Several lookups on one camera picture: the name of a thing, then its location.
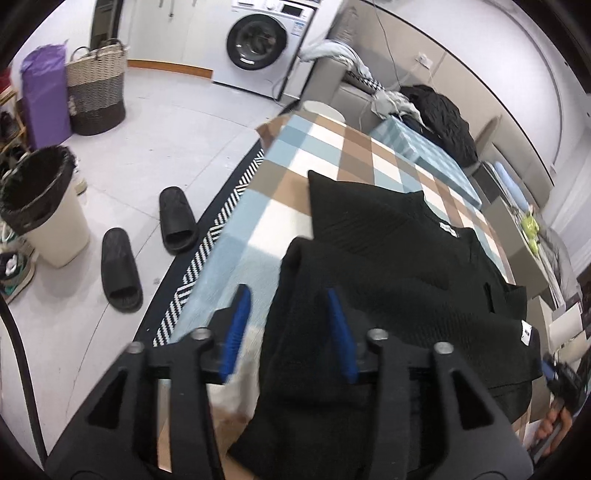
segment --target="wall outlet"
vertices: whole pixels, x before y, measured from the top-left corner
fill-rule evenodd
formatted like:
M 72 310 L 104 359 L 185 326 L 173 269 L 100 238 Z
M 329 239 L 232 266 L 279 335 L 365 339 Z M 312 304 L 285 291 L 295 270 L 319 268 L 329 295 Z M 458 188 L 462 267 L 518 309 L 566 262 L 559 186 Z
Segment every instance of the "wall outlet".
M 431 67 L 433 66 L 433 61 L 421 52 L 418 53 L 416 61 L 423 65 L 427 70 L 431 70 Z

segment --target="washing machine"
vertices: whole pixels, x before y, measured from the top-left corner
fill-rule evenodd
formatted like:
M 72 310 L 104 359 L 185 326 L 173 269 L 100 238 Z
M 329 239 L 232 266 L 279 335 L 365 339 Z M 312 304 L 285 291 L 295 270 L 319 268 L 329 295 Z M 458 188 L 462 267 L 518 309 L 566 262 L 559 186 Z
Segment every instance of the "washing machine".
M 284 0 L 232 0 L 217 13 L 223 39 L 210 39 L 212 80 L 278 99 L 315 11 Z

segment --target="human hand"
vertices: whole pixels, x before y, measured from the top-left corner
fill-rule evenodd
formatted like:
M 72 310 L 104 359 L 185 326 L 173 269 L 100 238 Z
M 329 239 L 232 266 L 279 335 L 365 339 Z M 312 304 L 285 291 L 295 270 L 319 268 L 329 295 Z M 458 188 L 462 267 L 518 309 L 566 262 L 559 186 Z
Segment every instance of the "human hand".
M 558 410 L 555 408 L 551 408 L 550 411 L 546 414 L 546 418 L 540 422 L 540 426 L 538 427 L 538 431 L 535 433 L 535 438 L 543 441 L 548 438 L 552 432 L 554 431 L 554 422 L 558 418 Z M 544 451 L 542 457 L 546 457 L 552 452 L 556 450 L 560 442 L 566 437 L 566 434 L 569 432 L 570 428 L 573 426 L 573 417 L 571 416 L 570 412 L 563 408 L 560 411 L 560 420 L 562 420 L 562 427 L 560 429 L 560 433 L 556 436 L 550 446 Z

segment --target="washing machine door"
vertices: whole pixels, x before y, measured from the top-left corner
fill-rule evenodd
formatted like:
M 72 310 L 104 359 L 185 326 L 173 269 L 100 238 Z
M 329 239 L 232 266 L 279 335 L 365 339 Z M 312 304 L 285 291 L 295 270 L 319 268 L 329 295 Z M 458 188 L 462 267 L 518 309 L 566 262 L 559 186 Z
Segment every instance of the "washing machine door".
M 287 46 L 287 32 L 275 18 L 252 14 L 237 21 L 226 42 L 230 60 L 243 70 L 260 70 L 273 64 Z

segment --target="purple bag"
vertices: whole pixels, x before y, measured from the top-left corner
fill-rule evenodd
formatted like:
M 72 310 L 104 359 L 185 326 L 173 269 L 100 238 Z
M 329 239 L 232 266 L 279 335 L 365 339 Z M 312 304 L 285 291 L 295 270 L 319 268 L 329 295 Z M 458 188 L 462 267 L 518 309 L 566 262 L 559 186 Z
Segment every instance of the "purple bag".
M 45 45 L 21 65 L 22 102 L 31 146 L 59 145 L 72 135 L 68 112 L 66 46 Z

